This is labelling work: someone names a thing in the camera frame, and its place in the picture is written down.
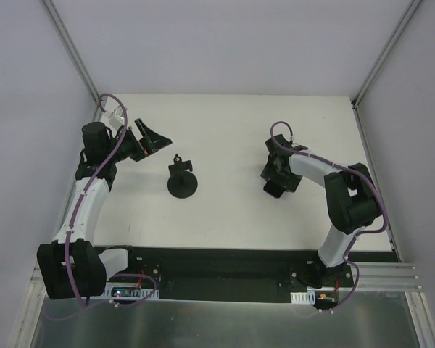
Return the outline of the black smartphone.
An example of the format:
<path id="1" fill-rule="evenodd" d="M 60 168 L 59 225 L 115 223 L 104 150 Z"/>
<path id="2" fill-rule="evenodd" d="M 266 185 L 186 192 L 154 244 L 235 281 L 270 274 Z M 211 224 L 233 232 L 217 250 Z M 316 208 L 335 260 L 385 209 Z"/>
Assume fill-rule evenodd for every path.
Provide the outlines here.
<path id="1" fill-rule="evenodd" d="M 286 189 L 274 181 L 267 181 L 263 186 L 263 191 L 269 194 L 274 199 L 280 199 L 286 192 Z"/>

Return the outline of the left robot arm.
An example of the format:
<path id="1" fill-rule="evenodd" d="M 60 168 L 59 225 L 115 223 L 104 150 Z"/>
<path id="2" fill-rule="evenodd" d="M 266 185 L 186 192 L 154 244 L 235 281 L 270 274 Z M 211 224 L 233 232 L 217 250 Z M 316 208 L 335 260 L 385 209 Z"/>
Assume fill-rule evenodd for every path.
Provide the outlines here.
<path id="1" fill-rule="evenodd" d="M 141 138 L 124 126 L 113 133 L 103 122 L 82 128 L 83 150 L 70 209 L 53 241 L 41 244 L 37 251 L 50 299 L 97 297 L 114 275 L 124 282 L 138 275 L 131 247 L 111 246 L 98 252 L 94 246 L 96 224 L 112 190 L 117 164 L 126 159 L 139 162 L 172 144 L 141 119 L 135 124 Z"/>

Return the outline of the black phone stand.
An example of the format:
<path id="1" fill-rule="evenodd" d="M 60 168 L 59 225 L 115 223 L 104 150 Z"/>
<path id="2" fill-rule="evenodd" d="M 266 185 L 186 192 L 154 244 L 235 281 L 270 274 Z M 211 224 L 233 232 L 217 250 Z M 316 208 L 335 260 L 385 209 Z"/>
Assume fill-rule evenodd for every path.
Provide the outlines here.
<path id="1" fill-rule="evenodd" d="M 178 199 L 186 199 L 195 194 L 198 180 L 193 174 L 191 160 L 183 160 L 178 154 L 173 158 L 173 164 L 168 166 L 170 177 L 167 180 L 169 193 Z"/>

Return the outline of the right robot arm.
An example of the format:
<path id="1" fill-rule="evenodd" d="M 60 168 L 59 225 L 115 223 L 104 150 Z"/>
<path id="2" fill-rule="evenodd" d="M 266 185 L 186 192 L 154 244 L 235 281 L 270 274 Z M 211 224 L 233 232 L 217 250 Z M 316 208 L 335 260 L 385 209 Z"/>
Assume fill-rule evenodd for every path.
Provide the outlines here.
<path id="1" fill-rule="evenodd" d="M 345 167 L 317 159 L 308 148 L 293 146 L 281 134 L 265 145 L 268 158 L 261 173 L 265 193 L 275 199 L 294 193 L 303 178 L 325 190 L 331 227 L 312 262 L 297 271 L 297 279 L 315 289 L 328 286 L 346 266 L 355 238 L 383 215 L 370 173 L 362 163 Z"/>

